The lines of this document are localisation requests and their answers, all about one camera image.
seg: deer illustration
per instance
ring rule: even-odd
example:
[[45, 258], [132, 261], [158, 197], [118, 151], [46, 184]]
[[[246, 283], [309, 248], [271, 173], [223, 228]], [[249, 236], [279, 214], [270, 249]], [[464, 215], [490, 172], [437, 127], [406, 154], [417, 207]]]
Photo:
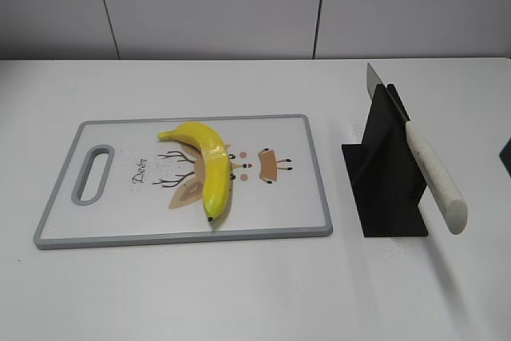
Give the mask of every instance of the deer illustration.
[[[204, 188], [204, 180], [206, 178], [206, 168], [200, 152], [189, 145], [181, 144], [181, 148], [183, 149], [183, 152], [168, 151], [165, 155], [158, 155], [161, 159], [177, 158], [179, 159], [177, 162], [188, 162], [193, 164], [193, 170], [191, 172], [184, 175], [176, 175], [176, 180], [159, 179], [157, 182], [153, 183], [153, 185], [159, 185], [162, 188], [175, 188], [179, 185], [179, 188], [174, 193], [174, 196], [170, 201], [170, 205], [168, 206], [170, 209], [184, 207], [200, 200], [202, 197], [202, 189]], [[194, 160], [189, 159], [184, 153], [187, 153]], [[234, 160], [236, 156], [232, 154], [229, 155], [229, 158], [231, 159], [232, 171], [237, 168], [252, 167], [252, 164], [239, 165], [234, 163], [232, 160]], [[231, 180], [235, 180], [235, 178], [236, 176], [231, 174]], [[243, 174], [240, 179], [242, 181], [246, 181], [248, 179], [248, 175]]]
[[257, 157], [261, 163], [259, 178], [265, 183], [273, 184], [274, 181], [277, 181], [277, 172], [279, 169], [285, 171], [291, 171], [293, 169], [292, 167], [279, 167], [277, 165], [278, 163], [290, 163], [291, 159], [277, 160], [273, 149], [265, 148], [257, 154]]

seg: white wall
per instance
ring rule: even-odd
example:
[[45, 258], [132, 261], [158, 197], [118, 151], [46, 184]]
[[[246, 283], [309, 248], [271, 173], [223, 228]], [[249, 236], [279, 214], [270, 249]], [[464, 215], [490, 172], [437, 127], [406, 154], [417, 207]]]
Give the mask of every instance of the white wall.
[[[311, 58], [319, 0], [106, 0], [121, 58]], [[511, 54], [511, 0], [323, 0], [316, 57]], [[0, 0], [0, 59], [117, 58], [103, 0]]]
[[312, 58], [319, 0], [106, 0], [121, 58]]
[[323, 0], [316, 53], [509, 56], [511, 0]]
[[102, 0], [0, 0], [0, 59], [117, 58]]

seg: banana tip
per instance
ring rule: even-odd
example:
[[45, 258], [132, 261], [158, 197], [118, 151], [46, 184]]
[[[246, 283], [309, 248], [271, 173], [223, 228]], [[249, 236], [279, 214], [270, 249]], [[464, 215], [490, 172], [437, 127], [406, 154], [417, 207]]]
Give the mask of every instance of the banana tip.
[[172, 131], [160, 132], [160, 133], [158, 133], [158, 139], [168, 140], [171, 135], [172, 135]]

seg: knife holder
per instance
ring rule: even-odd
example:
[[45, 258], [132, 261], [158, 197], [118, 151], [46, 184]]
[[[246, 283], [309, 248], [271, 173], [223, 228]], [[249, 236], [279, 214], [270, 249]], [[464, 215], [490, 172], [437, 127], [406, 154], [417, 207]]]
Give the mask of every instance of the knife holder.
[[393, 85], [377, 85], [361, 144], [343, 145], [364, 237], [419, 237], [428, 231], [418, 210], [426, 181], [406, 143], [404, 106]]

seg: banana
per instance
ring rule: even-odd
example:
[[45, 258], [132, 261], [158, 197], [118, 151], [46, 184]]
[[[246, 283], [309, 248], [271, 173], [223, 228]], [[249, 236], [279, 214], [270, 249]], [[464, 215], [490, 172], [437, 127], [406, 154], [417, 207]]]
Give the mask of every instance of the banana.
[[220, 216], [227, 206], [231, 185], [231, 162], [220, 135], [206, 124], [187, 121], [173, 131], [159, 133], [158, 139], [180, 141], [200, 150], [206, 167], [204, 210], [208, 221]]

